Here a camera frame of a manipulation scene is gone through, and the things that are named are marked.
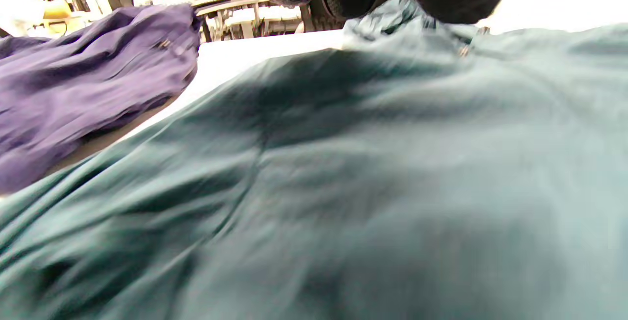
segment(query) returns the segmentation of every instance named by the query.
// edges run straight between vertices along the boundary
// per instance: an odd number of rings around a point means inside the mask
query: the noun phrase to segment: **folded clothing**
[[[0,314],[628,319],[628,26],[415,11],[4,201]]]
[[[180,94],[199,27],[189,5],[130,7],[57,40],[0,40],[0,193]]]

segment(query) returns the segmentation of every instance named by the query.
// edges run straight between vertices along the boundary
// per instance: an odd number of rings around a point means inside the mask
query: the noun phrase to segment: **purple garment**
[[[200,38],[189,5],[130,7],[57,40],[0,40],[0,193],[180,94]]]

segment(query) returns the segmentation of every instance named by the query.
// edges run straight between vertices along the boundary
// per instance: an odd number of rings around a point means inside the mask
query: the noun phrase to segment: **teal nylon fabric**
[[[372,16],[3,201],[0,318],[628,318],[628,27]]]

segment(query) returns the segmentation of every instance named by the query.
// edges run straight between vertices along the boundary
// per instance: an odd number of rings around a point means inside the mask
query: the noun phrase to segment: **zipper pull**
[[[469,45],[465,45],[462,49],[460,49],[458,55],[460,57],[467,57],[467,55],[469,55]]]
[[[157,43],[157,45],[155,46],[157,49],[166,49],[170,46],[170,44],[172,44],[172,42],[170,40],[164,40],[164,41],[160,41],[159,43]]]

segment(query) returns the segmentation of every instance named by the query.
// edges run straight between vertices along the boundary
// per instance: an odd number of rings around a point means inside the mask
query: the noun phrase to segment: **teal jacket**
[[[345,31],[2,202],[0,318],[628,319],[628,27]]]

